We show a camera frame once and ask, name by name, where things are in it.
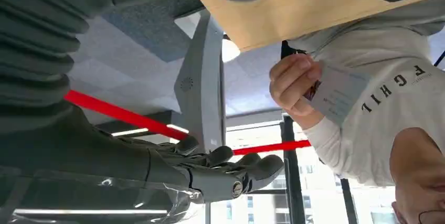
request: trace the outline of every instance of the black pole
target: black pole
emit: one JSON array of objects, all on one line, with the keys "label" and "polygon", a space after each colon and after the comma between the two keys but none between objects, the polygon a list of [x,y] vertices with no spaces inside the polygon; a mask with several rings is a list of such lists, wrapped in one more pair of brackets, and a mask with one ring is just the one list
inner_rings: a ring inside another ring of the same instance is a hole
[{"label": "black pole", "polygon": [[349,181],[345,178],[342,178],[340,181],[342,183],[343,198],[345,199],[346,214],[348,216],[349,224],[357,224],[357,213],[355,212]]},{"label": "black pole", "polygon": [[[295,141],[292,123],[293,120],[289,116],[285,116],[284,122],[280,123],[281,141],[283,143]],[[301,193],[300,171],[295,150],[284,152],[284,172],[291,224],[305,224],[306,218],[303,195]]]}]

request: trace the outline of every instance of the card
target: card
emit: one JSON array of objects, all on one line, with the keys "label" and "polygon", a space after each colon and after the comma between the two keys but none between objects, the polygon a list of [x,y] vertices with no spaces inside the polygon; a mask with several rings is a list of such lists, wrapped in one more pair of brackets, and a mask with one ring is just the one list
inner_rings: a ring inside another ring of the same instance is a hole
[{"label": "card", "polygon": [[352,68],[322,63],[322,76],[304,97],[329,120],[342,126],[369,83],[370,76]]}]

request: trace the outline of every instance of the person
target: person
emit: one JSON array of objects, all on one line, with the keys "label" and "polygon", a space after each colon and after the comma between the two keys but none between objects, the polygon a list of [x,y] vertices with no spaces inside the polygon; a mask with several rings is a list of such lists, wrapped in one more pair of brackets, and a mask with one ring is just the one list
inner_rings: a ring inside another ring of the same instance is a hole
[{"label": "person", "polygon": [[[445,73],[428,43],[444,24],[445,0],[418,2],[289,40],[308,54],[270,70],[271,96],[322,162],[365,185],[395,185],[401,224],[445,223]],[[320,60],[372,77],[341,126],[302,99],[323,74]]]}]

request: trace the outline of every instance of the man's hand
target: man's hand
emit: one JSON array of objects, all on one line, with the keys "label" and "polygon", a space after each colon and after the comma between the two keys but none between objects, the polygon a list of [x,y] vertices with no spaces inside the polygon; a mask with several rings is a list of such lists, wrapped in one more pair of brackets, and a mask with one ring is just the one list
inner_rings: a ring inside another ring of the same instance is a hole
[{"label": "man's hand", "polygon": [[301,98],[321,77],[321,66],[305,54],[290,55],[270,70],[270,94],[290,116],[307,116],[314,109]]}]

